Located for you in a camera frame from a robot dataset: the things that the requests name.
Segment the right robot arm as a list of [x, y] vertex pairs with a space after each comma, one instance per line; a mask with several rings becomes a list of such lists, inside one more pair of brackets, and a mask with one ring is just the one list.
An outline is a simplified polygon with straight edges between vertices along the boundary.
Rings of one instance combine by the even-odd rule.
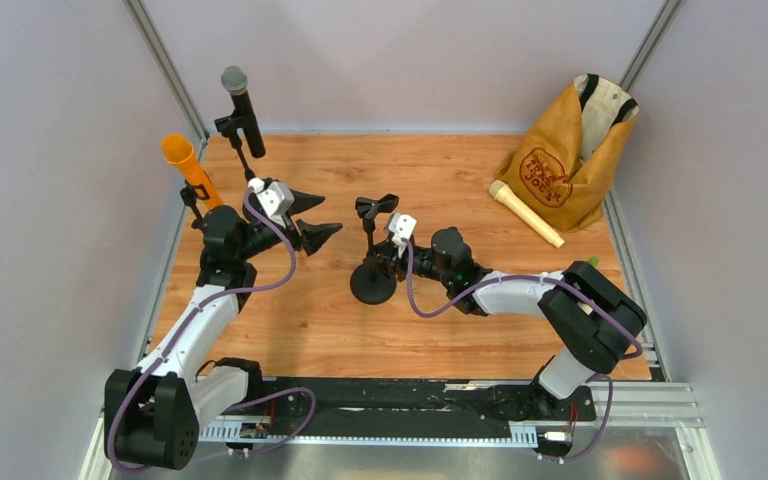
[[397, 283], [415, 277], [435, 280], [448, 303], [417, 315], [428, 318], [455, 308], [467, 315], [521, 314], [546, 319], [563, 343], [535, 375], [533, 410], [544, 418], [565, 411], [582, 384], [609, 375], [617, 364], [641, 355], [645, 311], [586, 261], [562, 271], [510, 274], [479, 264], [454, 227], [434, 233], [422, 247], [392, 233], [369, 247], [350, 280], [352, 294], [368, 305], [389, 300]]

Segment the cream microphone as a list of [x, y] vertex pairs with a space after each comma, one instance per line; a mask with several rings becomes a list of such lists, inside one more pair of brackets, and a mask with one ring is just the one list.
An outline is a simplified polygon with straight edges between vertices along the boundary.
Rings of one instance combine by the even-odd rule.
[[495, 180], [488, 187], [488, 192], [495, 201], [507, 207], [547, 243], [555, 248], [561, 248], [565, 244], [560, 233], [528, 207], [508, 184], [501, 180]]

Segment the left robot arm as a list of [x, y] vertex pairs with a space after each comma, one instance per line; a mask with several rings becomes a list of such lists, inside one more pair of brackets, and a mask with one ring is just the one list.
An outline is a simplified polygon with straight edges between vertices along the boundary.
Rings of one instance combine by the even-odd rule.
[[223, 358], [201, 377], [201, 362], [252, 294], [287, 283], [296, 254], [313, 255], [341, 229], [294, 218], [324, 200], [277, 180], [255, 179], [242, 212], [219, 204], [197, 214], [203, 249], [187, 308], [135, 367], [113, 371], [105, 384], [105, 454], [115, 469], [180, 470], [203, 427], [232, 406], [247, 415], [262, 408], [266, 388], [258, 363]]

